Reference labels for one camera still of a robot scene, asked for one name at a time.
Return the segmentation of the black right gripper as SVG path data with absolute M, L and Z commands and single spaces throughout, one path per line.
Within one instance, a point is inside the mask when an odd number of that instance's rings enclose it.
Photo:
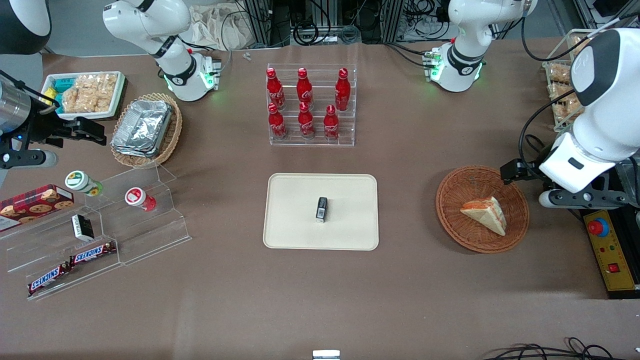
M 105 128 L 87 118 L 65 120 L 57 115 L 32 115 L 21 127 L 22 140 L 28 144 L 48 144 L 57 148 L 64 140 L 89 141 L 106 146 Z

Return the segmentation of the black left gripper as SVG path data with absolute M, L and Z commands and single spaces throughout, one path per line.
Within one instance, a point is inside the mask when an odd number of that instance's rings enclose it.
M 519 161 L 509 161 L 501 166 L 501 176 L 503 184 L 509 185 L 514 182 L 539 180 L 546 182 L 546 175 L 537 168 L 535 162 L 526 162 L 524 159 Z

